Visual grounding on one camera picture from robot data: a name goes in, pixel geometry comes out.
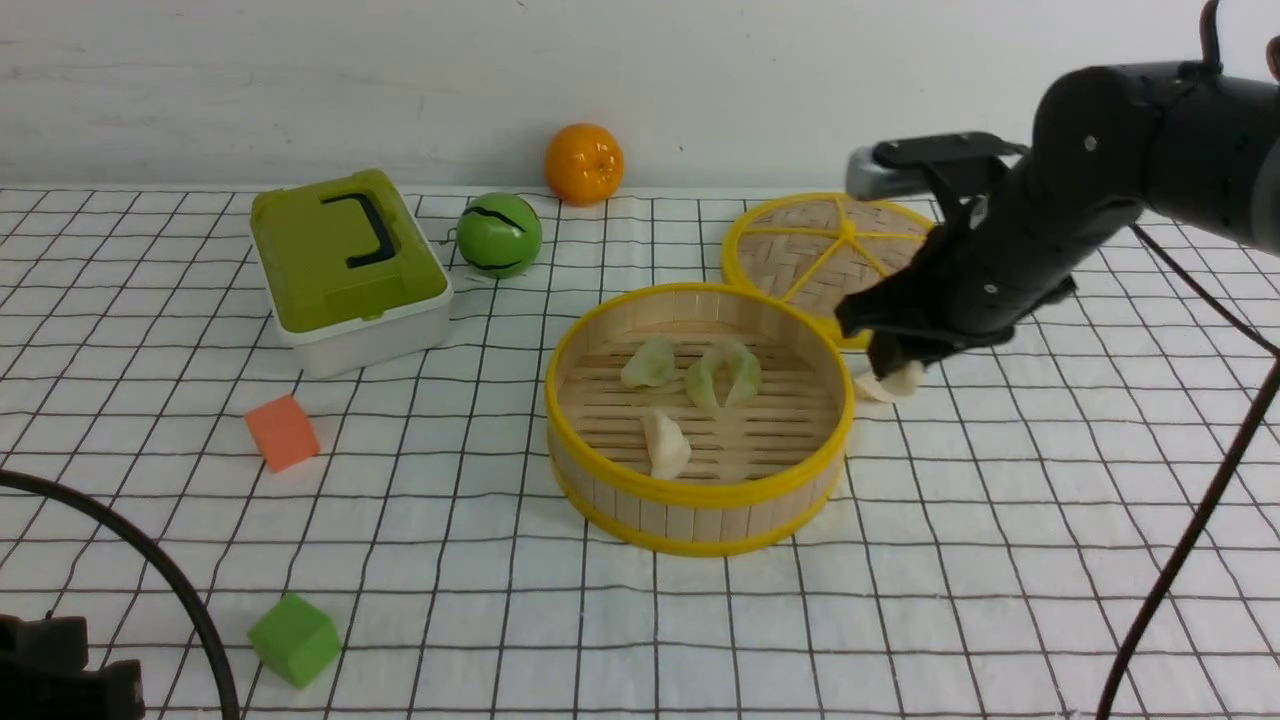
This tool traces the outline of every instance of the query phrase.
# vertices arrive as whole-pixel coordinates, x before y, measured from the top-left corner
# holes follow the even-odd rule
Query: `black handle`
[[[330,197],[321,201],[321,205],[329,205],[330,202],[338,202],[342,200],[355,200],[360,202],[360,206],[365,210],[365,218],[369,219],[369,224],[374,228],[374,234],[378,236],[378,250],[369,252],[367,255],[356,255],[347,258],[347,268],[356,269],[364,268],[365,265],[372,265],[374,263],[381,263],[384,260],[390,260],[396,256],[396,243],[392,242],[392,233],[387,229],[387,223],[383,222],[383,217],[378,214],[378,208],[374,201],[370,200],[364,192],[352,192],[349,195],[339,195],[337,197]]]

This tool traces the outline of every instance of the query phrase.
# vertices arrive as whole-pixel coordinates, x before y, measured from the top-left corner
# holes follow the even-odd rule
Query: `bamboo steamer lid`
[[[794,195],[748,211],[724,237],[726,282],[782,300],[808,314],[837,345],[845,338],[836,305],[901,270],[933,222],[901,205],[861,202],[844,193]]]

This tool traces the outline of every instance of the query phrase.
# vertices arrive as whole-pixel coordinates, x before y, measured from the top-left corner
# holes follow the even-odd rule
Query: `table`
[[[539,379],[602,300],[717,281],[730,222],[785,191],[589,210],[529,193],[543,254],[494,282],[448,240],[484,188],[408,188],[451,259],[448,345],[312,380],[266,323],[253,190],[0,190],[3,466],[160,538],[205,593],[251,719],[1084,716],[1268,364],[1125,232],[1009,346],[934,368],[896,409],[861,402],[847,480],[794,539],[655,557],[558,492]],[[1280,327],[1280,261],[1143,222]],[[271,475],[242,414],[289,392],[323,455]],[[1120,714],[1280,714],[1277,470],[1268,425]],[[346,641],[301,692],[246,638],[282,591]],[[160,578],[86,519],[3,496],[0,612],[49,611],[88,619],[95,662],[142,661],[154,717],[210,716],[207,662]]]

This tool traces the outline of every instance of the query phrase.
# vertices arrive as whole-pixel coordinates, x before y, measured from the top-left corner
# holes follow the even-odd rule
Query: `black cable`
[[[1111,706],[1115,703],[1116,693],[1120,691],[1120,682],[1124,679],[1125,673],[1129,669],[1129,661],[1133,660],[1134,652],[1138,650],[1138,643],[1142,641],[1143,633],[1147,632],[1147,626],[1151,625],[1151,620],[1156,616],[1156,611],[1160,610],[1160,603],[1164,602],[1165,597],[1169,594],[1170,588],[1174,587],[1174,580],[1178,578],[1178,571],[1183,569],[1183,564],[1190,557],[1192,548],[1199,541],[1201,534],[1204,532],[1204,527],[1208,525],[1208,519],[1217,509],[1217,503],[1222,500],[1222,493],[1226,492],[1226,486],[1231,482],[1231,477],[1235,474],[1235,469],[1239,466],[1240,460],[1244,457],[1244,452],[1248,450],[1249,443],[1253,441],[1253,436],[1262,427],[1262,421],[1266,418],[1267,409],[1271,407],[1271,401],[1275,400],[1276,392],[1280,392],[1280,348],[1275,345],[1267,342],[1257,331],[1251,328],[1243,320],[1236,318],[1228,310],[1221,302],[1210,296],[1208,291],[1201,287],[1190,274],[1187,273],[1167,252],[1152,240],[1147,231],[1139,228],[1138,225],[1130,225],[1130,229],[1138,238],[1149,247],[1179,278],[1183,279],[1196,295],[1199,295],[1204,302],[1208,302],[1210,307],[1217,311],[1219,315],[1231,323],[1235,329],[1240,331],[1248,336],[1253,342],[1258,343],[1270,352],[1276,361],[1271,365],[1271,370],[1267,373],[1267,378],[1262,382],[1262,387],[1258,389],[1258,396],[1249,405],[1249,411],[1244,416],[1244,421],[1240,423],[1239,430],[1235,433],[1235,438],[1231,441],[1231,447],[1228,448],[1226,455],[1222,457],[1222,464],[1217,466],[1217,473],[1213,475],[1213,480],[1208,484],[1208,489],[1204,491],[1204,497],[1201,500],[1199,505],[1196,507],[1196,514],[1192,516],[1190,524],[1187,525],[1187,530],[1183,532],[1183,537],[1174,546],[1174,551],[1169,555],[1169,561],[1165,568],[1160,571],[1156,578],[1156,584],[1151,588],[1147,598],[1142,603],[1142,609],[1138,610],[1137,618],[1134,618],[1133,624],[1129,625],[1129,633],[1125,635],[1124,642],[1120,644],[1119,652],[1116,652],[1115,661],[1111,664],[1111,673],[1107,675],[1107,682],[1102,687],[1102,697],[1098,700],[1098,711],[1096,714],[1097,720],[1108,720],[1111,717]]]
[[[223,647],[223,641],[218,635],[218,628],[214,626],[214,620],[209,616],[209,610],[205,609],[205,603],[200,600],[200,594],[192,587],[191,580],[182,574],[178,565],[165,555],[164,550],[155,541],[110,507],[69,487],[3,469],[0,469],[0,487],[47,497],[49,500],[79,510],[97,523],[101,523],[106,529],[119,536],[120,539],[142,553],[142,557],[154,565],[165,582],[169,583],[169,587],[173,588],[174,594],[178,596],[178,601],[182,602],[183,609],[191,618],[191,623],[196,628],[196,634],[200,635],[200,642],[205,646],[209,667],[212,670],[214,684],[218,688],[218,701],[221,705],[223,720],[239,720],[241,707],[239,698],[236,694],[236,678],[232,675],[232,666],[227,660],[227,648]]]

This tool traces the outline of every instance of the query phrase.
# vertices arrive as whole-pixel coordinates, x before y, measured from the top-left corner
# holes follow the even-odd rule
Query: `orange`
[[[547,147],[547,186],[570,205],[608,200],[622,184],[626,163],[609,131],[590,123],[568,126]]]

